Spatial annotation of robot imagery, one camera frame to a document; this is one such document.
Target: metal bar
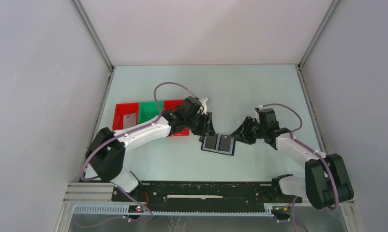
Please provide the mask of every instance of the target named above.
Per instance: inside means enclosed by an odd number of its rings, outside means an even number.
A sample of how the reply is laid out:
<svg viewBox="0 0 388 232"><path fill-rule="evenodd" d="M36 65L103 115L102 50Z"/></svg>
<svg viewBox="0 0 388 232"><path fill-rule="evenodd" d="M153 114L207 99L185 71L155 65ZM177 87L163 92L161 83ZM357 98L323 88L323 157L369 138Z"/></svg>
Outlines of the metal bar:
<svg viewBox="0 0 388 232"><path fill-rule="evenodd" d="M64 211L62 214L62 218L60 221L60 225L58 227L58 232L68 232L70 228L70 223L72 221L72 211L73 211L73 206L71 203L63 203L64 206Z"/></svg>
<svg viewBox="0 0 388 232"><path fill-rule="evenodd" d="M274 216L271 211L272 206L265 206L265 212L164 212L164 211L153 211L156 216ZM131 212L129 213L128 204L78 204L73 209L73 214L103 214L103 215L141 215L141 213Z"/></svg>
<svg viewBox="0 0 388 232"><path fill-rule="evenodd" d="M104 200L104 201L109 201L111 200L111 193L107 193L107 194L104 194L104 193L90 193L90 194L87 194L87 193L66 193L66 195L64 195L64 199L63 201L82 201L82 200L85 200L85 201L91 201L91 200Z"/></svg>
<svg viewBox="0 0 388 232"><path fill-rule="evenodd" d="M93 186L93 187L114 187L112 183L102 183L102 182L71 182L68 185L69 187L84 187L84 186Z"/></svg>
<svg viewBox="0 0 388 232"><path fill-rule="evenodd" d="M93 141L93 138L96 136L97 131L99 130L100 121L102 120L103 110L104 110L104 107L105 107L105 103L107 102L107 96L108 96L108 93L109 93L109 90L110 90L110 87L111 87L111 83L113 82L113 77L114 77L114 71L115 70L116 69L113 69L110 72L110 74L109 74L109 77L108 77L108 80L107 80L107 85L106 85L105 90L104 90L103 98L102 98L101 103L100 103L99 113L97 114L97 118L95 120L95 124L94 124L94 127L92 129L92 133L91 133L89 144L91 144L91 142Z"/></svg>
<svg viewBox="0 0 388 232"><path fill-rule="evenodd" d="M110 61L110 58L107 55L107 52L105 51L102 42L100 41L99 37L97 36L96 30L93 27L93 24L91 24L91 21L89 17L86 14L86 11L84 10L83 5L81 4L80 0L71 0L73 6L75 7L77 13L80 16L81 21L83 22L84 26L86 27L87 32L91 36L91 39L93 40L94 44L97 46L97 49L99 50L100 54L102 55L108 69L111 71L113 70L113 64Z"/></svg>
<svg viewBox="0 0 388 232"><path fill-rule="evenodd" d="M319 24L318 29L316 30L310 45L308 46L307 50L305 51L304 55L302 56L301 61L299 62L300 67L304 67L309 56L311 55L311 52L313 48L315 47L316 43L318 42L319 38L321 37L322 33L324 32L325 27L328 25L329 20L335 13L335 9L337 8L338 4L341 2L341 0L333 0L331 5L328 8L327 13L325 14L324 18L322 19L321 23Z"/></svg>
<svg viewBox="0 0 388 232"><path fill-rule="evenodd" d="M65 208L66 208L66 204L62 204L61 207L60 207L59 215L57 217L57 221L56 221L56 224L54 226L53 232L58 232L59 231L59 227L60 227L60 224L61 224L61 219L63 218L63 213L64 213L64 209Z"/></svg>
<svg viewBox="0 0 388 232"><path fill-rule="evenodd" d="M363 232L362 222L355 205L341 205L343 218L348 232Z"/></svg>
<svg viewBox="0 0 388 232"><path fill-rule="evenodd" d="M327 146L325 145L324 137L322 136L322 132L321 132L321 129L319 126L318 118L317 118L316 113L315 113L316 112L315 106L314 106L314 103L312 101L310 91L308 89L308 84L305 81L304 75L303 75L301 69L298 67L298 65L296 65L295 68L297 69L299 82L301 83L302 92L304 94L305 101L307 103L308 111L309 111L309 114L311 116L313 129L315 131L316 139L318 140L319 147L320 147L321 151L327 153Z"/></svg>
<svg viewBox="0 0 388 232"><path fill-rule="evenodd" d="M88 189L88 192L90 193L112 193L113 188L101 188L101 187L67 187L66 193L76 193L76 192L82 192L85 188Z"/></svg>

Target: white wall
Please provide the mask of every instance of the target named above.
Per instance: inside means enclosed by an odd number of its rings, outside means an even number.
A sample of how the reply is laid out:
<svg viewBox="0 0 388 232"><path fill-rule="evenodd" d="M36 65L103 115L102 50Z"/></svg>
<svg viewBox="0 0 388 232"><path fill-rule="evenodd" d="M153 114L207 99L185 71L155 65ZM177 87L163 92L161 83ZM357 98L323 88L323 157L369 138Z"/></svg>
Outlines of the white wall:
<svg viewBox="0 0 388 232"><path fill-rule="evenodd" d="M332 0L82 0L114 65L296 64Z"/></svg>
<svg viewBox="0 0 388 232"><path fill-rule="evenodd" d="M107 75L70 1L0 1L0 232L53 230Z"/></svg>
<svg viewBox="0 0 388 232"><path fill-rule="evenodd" d="M304 73L366 230L388 231L388 0L342 1Z"/></svg>

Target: gray wall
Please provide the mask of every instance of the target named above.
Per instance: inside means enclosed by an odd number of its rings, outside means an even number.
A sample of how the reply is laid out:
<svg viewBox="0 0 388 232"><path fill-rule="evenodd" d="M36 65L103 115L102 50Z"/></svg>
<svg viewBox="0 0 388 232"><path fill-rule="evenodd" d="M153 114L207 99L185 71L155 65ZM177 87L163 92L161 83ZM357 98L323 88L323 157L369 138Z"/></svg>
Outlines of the gray wall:
<svg viewBox="0 0 388 232"><path fill-rule="evenodd" d="M52 231L108 69L69 0L0 1L0 231Z"/></svg>
<svg viewBox="0 0 388 232"><path fill-rule="evenodd" d="M304 74L367 231L388 231L388 0L345 0Z"/></svg>

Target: aluminum frame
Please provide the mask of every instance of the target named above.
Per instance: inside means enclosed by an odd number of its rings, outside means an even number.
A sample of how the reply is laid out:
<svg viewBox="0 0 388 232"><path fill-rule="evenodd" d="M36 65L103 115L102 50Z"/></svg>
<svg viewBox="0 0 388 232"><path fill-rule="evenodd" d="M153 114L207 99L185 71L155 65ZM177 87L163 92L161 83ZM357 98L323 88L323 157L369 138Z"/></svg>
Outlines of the aluminum frame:
<svg viewBox="0 0 388 232"><path fill-rule="evenodd" d="M310 45L308 46L304 56L302 57L300 63L296 65L296 71L298 74L299 81L301 83L301 88L305 97L305 101L307 103L307 107L310 112L311 120L313 123L314 131L318 139L318 143L320 145L320 148L322 151L326 152L326 142L324 141L324 138L322 136L322 132L320 130L320 125L318 123L317 116L315 114L315 106L312 101L312 98L310 96L309 86L306 83L302 68L305 65L306 61L308 60L312 50L314 49L318 39L320 38L321 34L323 33L324 29L328 25L329 20L335 13L335 10L340 3L341 0L333 0L331 3L326 15L324 16L320 26L318 27L313 39L311 40ZM83 8L83 5L81 4L81 0L71 0L73 3L74 8L78 12L81 21L84 23L85 28L89 32L91 39L96 44L99 52L101 53L106 65L110 69L110 77L107 82L107 86L103 95L103 99L100 105L100 110L97 115L96 124L94 125L94 128L92 130L92 133L90 135L90 139L94 137L98 130L98 125L101 120L103 108L105 105L105 102L107 100L108 91L111 86L111 82L114 75L114 67L104 50L104 47L98 38L98 35L96 31L94 30L94 27L92 23L90 22L90 19L88 18L86 11ZM68 232L70 229L70 222L72 220L73 211L75 209L75 206L79 203L81 204L104 204L104 205L110 205L110 204L119 204L116 202L111 201L111 194L113 191L114 185L111 183L69 183L66 194L64 196L59 216L56 221L56 225L54 228L54 232ZM281 205L279 203L276 204L267 204L267 206L274 206L274 205ZM311 204L304 199L302 203L296 204L297 206L311 206ZM348 232L362 232L363 227L360 221L359 214L357 212L355 203L353 201L348 201L340 204L340 208L343 214L343 218L345 220L345 224L347 227Z"/></svg>

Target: white enclosure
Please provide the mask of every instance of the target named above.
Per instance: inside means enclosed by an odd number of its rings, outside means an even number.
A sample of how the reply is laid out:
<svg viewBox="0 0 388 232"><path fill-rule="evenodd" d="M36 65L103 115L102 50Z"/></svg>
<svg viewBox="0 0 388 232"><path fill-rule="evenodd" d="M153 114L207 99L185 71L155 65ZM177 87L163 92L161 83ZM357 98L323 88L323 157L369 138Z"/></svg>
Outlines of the white enclosure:
<svg viewBox="0 0 388 232"><path fill-rule="evenodd" d="M340 154L355 191L341 211L303 217L310 231L388 231L388 0L0 1L0 231L67 232L77 201L110 204L113 185L75 183L90 140L111 126L116 103L151 101L163 81L211 97L222 133L259 104L295 108L299 138ZM162 100L186 97L163 90ZM297 126L275 110L282 126ZM239 145L228 160L198 143L164 138L128 159L151 180L303 175L263 144ZM203 173L189 166L206 160ZM276 229L247 220L218 222Z"/></svg>
<svg viewBox="0 0 388 232"><path fill-rule="evenodd" d="M84 0L113 65L297 64L332 0Z"/></svg>

